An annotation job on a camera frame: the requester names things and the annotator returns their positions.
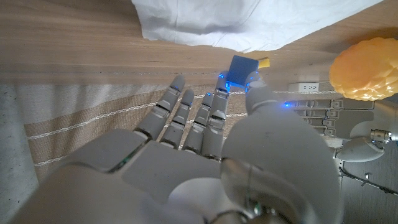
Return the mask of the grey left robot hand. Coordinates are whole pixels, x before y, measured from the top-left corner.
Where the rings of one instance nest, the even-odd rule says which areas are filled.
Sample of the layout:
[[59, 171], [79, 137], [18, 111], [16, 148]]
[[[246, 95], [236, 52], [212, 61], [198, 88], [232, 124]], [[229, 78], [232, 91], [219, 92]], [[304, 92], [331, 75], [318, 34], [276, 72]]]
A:
[[343, 141], [331, 148], [333, 157], [345, 162], [373, 161], [385, 153], [384, 145], [397, 141], [397, 103], [388, 100], [286, 101], [320, 134]]

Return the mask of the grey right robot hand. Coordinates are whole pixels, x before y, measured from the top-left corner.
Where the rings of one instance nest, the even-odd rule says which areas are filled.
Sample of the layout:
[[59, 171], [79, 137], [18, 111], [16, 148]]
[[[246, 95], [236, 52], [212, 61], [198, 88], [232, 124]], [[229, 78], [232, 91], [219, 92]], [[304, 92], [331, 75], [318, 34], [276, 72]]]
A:
[[228, 74], [187, 126], [193, 92], [177, 76], [133, 129], [60, 161], [13, 223], [339, 223], [328, 145], [252, 72], [247, 116], [224, 133]]

